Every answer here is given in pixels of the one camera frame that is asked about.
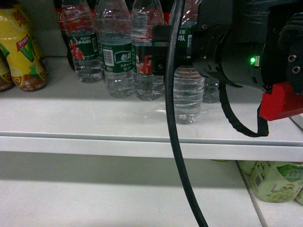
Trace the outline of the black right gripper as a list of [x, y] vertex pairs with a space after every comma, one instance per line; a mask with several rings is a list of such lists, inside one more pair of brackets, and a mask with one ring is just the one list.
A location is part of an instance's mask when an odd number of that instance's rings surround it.
[[[192, 57], [194, 67], [203, 76], [225, 78], [222, 51], [231, 27], [231, 0], [200, 0], [193, 37], [190, 27], [183, 27], [178, 31], [175, 68], [191, 65]], [[151, 45], [138, 47], [139, 73], [165, 75], [171, 30], [170, 25], [154, 26]]]

